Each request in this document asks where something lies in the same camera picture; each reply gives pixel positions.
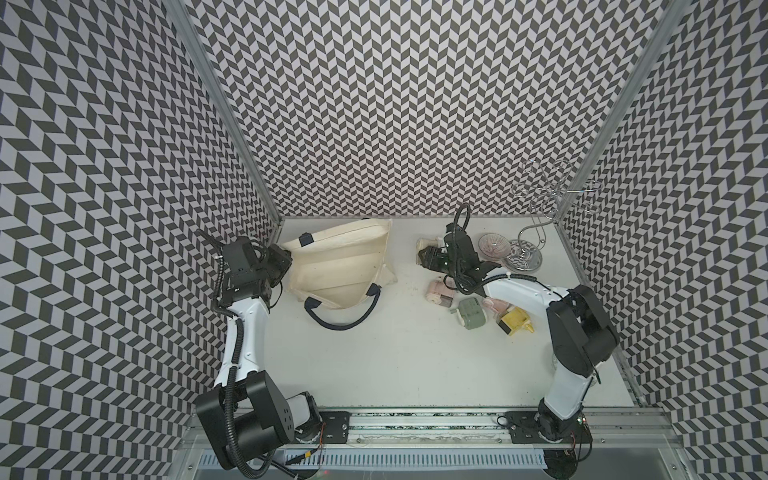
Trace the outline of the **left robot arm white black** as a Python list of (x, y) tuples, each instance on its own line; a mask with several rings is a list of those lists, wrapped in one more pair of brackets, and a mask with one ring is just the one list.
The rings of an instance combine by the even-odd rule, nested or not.
[(197, 397), (195, 412), (221, 467), (261, 479), (279, 448), (317, 440), (323, 429), (312, 395), (286, 397), (264, 364), (272, 290), (292, 257), (247, 236), (224, 243), (204, 230), (197, 233), (215, 253), (211, 308), (226, 320), (226, 344), (214, 386)]

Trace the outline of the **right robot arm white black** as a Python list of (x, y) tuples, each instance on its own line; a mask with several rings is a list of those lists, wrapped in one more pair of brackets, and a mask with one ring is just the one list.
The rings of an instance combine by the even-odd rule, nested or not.
[(443, 284), (465, 297), (490, 297), (519, 307), (547, 322), (554, 355), (554, 377), (532, 413), (507, 420), (512, 432), (532, 442), (560, 444), (593, 441), (583, 402), (598, 367), (610, 359), (619, 335), (595, 292), (586, 285), (565, 289), (537, 277), (482, 261), (467, 233), (471, 207), (462, 203), (446, 226), (443, 244), (417, 253), (418, 263), (443, 275)]

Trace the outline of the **cream canvas tote bag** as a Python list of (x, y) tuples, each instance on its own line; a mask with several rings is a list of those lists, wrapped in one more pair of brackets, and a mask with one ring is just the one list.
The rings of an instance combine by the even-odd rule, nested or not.
[[(288, 289), (303, 303), (319, 326), (331, 331), (351, 330), (377, 307), (384, 287), (397, 282), (390, 265), (388, 242), (393, 221), (362, 219), (317, 232), (305, 232), (280, 247), (291, 254)], [(356, 320), (331, 323), (317, 310), (346, 310), (370, 304)]]

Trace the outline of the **cream white pencil sharpener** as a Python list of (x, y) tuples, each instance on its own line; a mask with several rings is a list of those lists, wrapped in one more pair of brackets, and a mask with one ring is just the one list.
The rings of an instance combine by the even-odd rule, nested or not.
[(436, 247), (442, 249), (445, 247), (445, 242), (441, 237), (434, 238), (419, 238), (416, 243), (416, 251), (420, 252), (427, 247)]

